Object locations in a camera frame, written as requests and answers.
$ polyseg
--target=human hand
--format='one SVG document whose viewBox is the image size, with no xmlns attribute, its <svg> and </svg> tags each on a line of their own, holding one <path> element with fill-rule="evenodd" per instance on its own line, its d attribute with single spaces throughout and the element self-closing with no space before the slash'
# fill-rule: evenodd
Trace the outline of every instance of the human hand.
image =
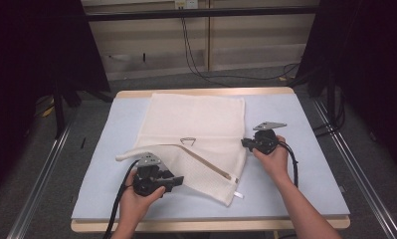
<svg viewBox="0 0 397 239">
<path fill-rule="evenodd" d="M 164 186 L 157 188 L 146 197 L 136 194 L 131 186 L 135 175 L 136 170 L 127 177 L 125 185 L 128 187 L 120 198 L 119 221 L 112 239 L 132 237 L 136 226 L 145 216 L 149 206 L 164 194 Z"/>
<path fill-rule="evenodd" d="M 277 139 L 286 142 L 285 138 L 277 135 Z M 275 184 L 281 181 L 291 181 L 288 175 L 288 151 L 278 145 L 276 149 L 270 154 L 263 154 L 256 148 L 253 149 L 254 156 L 261 162 L 264 170 L 272 178 Z"/>
</svg>

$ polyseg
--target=table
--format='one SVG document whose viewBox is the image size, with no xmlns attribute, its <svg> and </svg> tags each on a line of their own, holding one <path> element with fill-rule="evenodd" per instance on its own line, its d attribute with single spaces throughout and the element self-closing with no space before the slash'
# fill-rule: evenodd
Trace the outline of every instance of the table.
<svg viewBox="0 0 397 239">
<path fill-rule="evenodd" d="M 191 96 L 264 96 L 293 95 L 290 88 L 239 88 L 239 89 L 192 89 L 192 90 L 158 90 L 158 91 L 125 91 L 117 94 L 117 99 L 148 98 L 153 93 L 182 94 Z M 350 225 L 348 215 L 326 215 L 327 221 L 336 229 Z M 74 219 L 72 229 L 76 232 L 103 232 L 106 220 Z M 231 218 L 192 218 L 182 220 L 156 220 L 145 218 L 136 228 L 137 232 L 191 232 L 191 231 L 250 231 L 293 229 L 287 216 L 280 217 L 231 217 Z"/>
</svg>

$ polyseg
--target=wire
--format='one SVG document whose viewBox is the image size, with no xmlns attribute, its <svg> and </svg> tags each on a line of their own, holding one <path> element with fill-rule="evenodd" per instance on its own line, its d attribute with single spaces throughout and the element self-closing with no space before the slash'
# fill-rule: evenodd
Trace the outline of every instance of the wire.
<svg viewBox="0 0 397 239">
<path fill-rule="evenodd" d="M 207 77 L 204 77 L 197 69 L 196 64 L 195 64 L 195 60 L 194 57 L 192 56 L 192 50 L 191 50 L 191 45 L 189 44 L 189 37 L 188 37 L 188 30 L 186 28 L 186 22 L 184 18 L 181 18 L 182 20 L 182 28 L 183 28 L 183 41 L 185 43 L 185 55 L 186 55 L 186 63 L 188 64 L 188 68 L 189 70 L 197 77 L 200 77 L 201 79 L 203 79 L 204 81 L 208 82 L 208 83 L 212 83 L 212 84 L 217 84 L 220 85 L 222 87 L 227 87 L 227 88 L 231 88 L 231 86 L 222 84 L 222 83 L 217 83 L 217 82 L 212 82 L 210 80 L 207 79 Z M 191 65 L 189 64 L 189 57 L 188 57 L 188 49 L 189 49 L 189 55 L 191 57 L 194 69 L 196 72 L 194 72 L 191 68 Z"/>
<path fill-rule="evenodd" d="M 317 131 L 317 130 L 323 129 L 325 127 L 332 127 L 332 129 L 328 129 L 325 132 L 316 134 L 315 135 L 316 137 L 321 137 L 321 136 L 325 136 L 325 135 L 334 133 L 334 132 L 340 130 L 344 126 L 344 122 L 346 121 L 344 102 L 345 102 L 344 93 L 342 91 L 340 91 L 340 105 L 338 107 L 337 116 L 333 119 L 333 122 L 324 123 L 320 126 L 314 127 L 312 130 Z"/>
<path fill-rule="evenodd" d="M 297 160 L 295 158 L 295 154 L 292 151 L 292 148 L 287 143 L 285 143 L 283 141 L 279 141 L 279 145 L 284 147 L 289 152 L 289 154 L 291 155 L 292 164 L 294 165 L 294 185 L 296 187 L 298 187 L 298 162 L 297 162 Z"/>
<path fill-rule="evenodd" d="M 324 68 L 324 66 L 313 67 L 312 70 L 307 71 L 307 72 L 304 73 L 303 75 L 301 75 L 301 76 L 295 78 L 293 81 L 289 82 L 289 83 L 287 84 L 287 87 L 294 88 L 295 86 L 304 84 L 304 83 L 306 82 L 306 80 L 307 80 L 308 77 L 314 75 L 314 74 L 317 73 L 317 72 L 320 72 L 323 68 Z"/>
<path fill-rule="evenodd" d="M 108 221 L 108 225 L 107 225 L 107 229 L 105 230 L 104 235 L 102 236 L 102 239 L 107 239 L 110 236 L 111 233 L 111 228 L 113 227 L 114 224 L 114 218 L 116 216 L 116 212 L 117 212 L 117 208 L 118 208 L 118 203 L 120 201 L 121 196 L 123 195 L 124 191 L 126 190 L 126 188 L 128 188 L 129 186 L 126 186 L 126 179 L 129 176 L 130 172 L 132 171 L 132 168 L 136 165 L 136 163 L 139 162 L 139 160 L 136 160 L 127 170 L 126 175 L 124 176 L 123 182 L 120 185 L 119 191 L 117 193 L 116 199 L 114 200 L 114 204 L 113 204 L 113 209 L 111 210 L 111 215 L 110 215 L 110 219 Z"/>
<path fill-rule="evenodd" d="M 196 67 L 194 58 L 192 56 L 192 51 L 191 51 L 191 45 L 189 43 L 189 37 L 188 37 L 188 29 L 186 28 L 186 22 L 184 18 L 181 18 L 182 20 L 182 28 L 183 28 L 183 38 L 184 38 L 184 43 L 185 43 L 185 54 L 186 54 L 186 62 L 188 64 L 188 68 L 189 70 L 197 77 L 200 77 L 202 79 L 204 79 L 205 81 L 212 83 L 212 84 L 217 84 L 220 86 L 224 86 L 224 87 L 231 87 L 225 84 L 221 84 L 221 83 L 216 83 L 216 82 L 212 82 L 208 79 L 211 78 L 238 78 L 238 79 L 248 79 L 248 80 L 257 80 L 257 81 L 267 81 L 267 80 L 274 80 L 274 79 L 278 79 L 280 77 L 284 77 L 286 76 L 288 73 L 290 73 L 291 71 L 293 71 L 297 66 L 299 66 L 299 63 L 295 63 L 295 64 L 287 64 L 284 66 L 284 71 L 282 74 L 274 76 L 274 77 L 269 77 L 269 78 L 254 78 L 254 77 L 248 77 L 248 76 L 231 76 L 231 75 L 220 75 L 220 76 L 205 76 L 202 73 L 200 73 Z M 188 51 L 189 51 L 189 55 L 191 57 L 192 60 L 192 64 L 194 66 L 195 71 L 192 70 L 192 67 L 190 66 L 189 63 L 189 57 L 188 57 Z M 294 65 L 292 68 L 290 68 L 289 70 L 286 71 L 286 68 Z"/>
</svg>

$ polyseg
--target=metal frame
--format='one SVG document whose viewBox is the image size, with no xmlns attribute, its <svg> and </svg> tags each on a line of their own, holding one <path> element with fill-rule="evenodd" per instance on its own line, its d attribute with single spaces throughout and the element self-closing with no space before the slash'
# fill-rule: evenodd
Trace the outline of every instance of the metal frame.
<svg viewBox="0 0 397 239">
<path fill-rule="evenodd" d="M 334 131 L 334 126 L 329 123 L 327 108 L 320 100 L 315 100 L 314 104 L 322 121 L 327 125 L 327 129 L 331 131 L 331 138 L 334 140 L 344 162 L 347 164 L 353 178 L 359 186 L 359 189 L 387 235 L 387 238 L 397 239 L 397 224 L 394 222 L 394 219 L 387 207 L 375 192 L 341 133 L 339 131 Z"/>
<path fill-rule="evenodd" d="M 145 20 L 168 18 L 199 18 L 199 17 L 235 17 L 235 16 L 262 16 L 262 15 L 291 15 L 313 14 L 319 10 L 318 6 L 297 7 L 261 7 L 261 8 L 211 8 L 211 9 L 184 9 L 160 10 L 142 12 L 92 13 L 85 17 L 66 16 L 66 18 L 81 18 L 90 22 Z"/>
<path fill-rule="evenodd" d="M 52 149 L 44 163 L 43 169 L 41 170 L 36 183 L 28 196 L 27 201 L 24 204 L 21 212 L 19 213 L 17 219 L 15 220 L 9 234 L 8 239 L 13 238 L 24 238 L 34 213 L 40 204 L 41 196 L 45 190 L 49 178 L 53 172 L 55 164 L 61 154 L 61 151 L 65 145 L 66 139 L 68 138 L 69 132 L 71 130 L 72 124 L 75 121 L 76 111 L 70 114 L 70 119 L 68 120 L 67 126 L 64 128 L 61 136 L 55 139 Z"/>
</svg>

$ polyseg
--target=white fabric bag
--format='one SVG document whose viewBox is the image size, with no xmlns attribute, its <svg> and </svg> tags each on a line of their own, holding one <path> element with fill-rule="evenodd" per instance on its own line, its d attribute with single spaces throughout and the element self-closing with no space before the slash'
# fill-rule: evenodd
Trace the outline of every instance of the white fabric bag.
<svg viewBox="0 0 397 239">
<path fill-rule="evenodd" d="M 133 150 L 151 152 L 183 185 L 225 205 L 232 202 L 246 159 L 244 99 L 154 94 Z"/>
</svg>

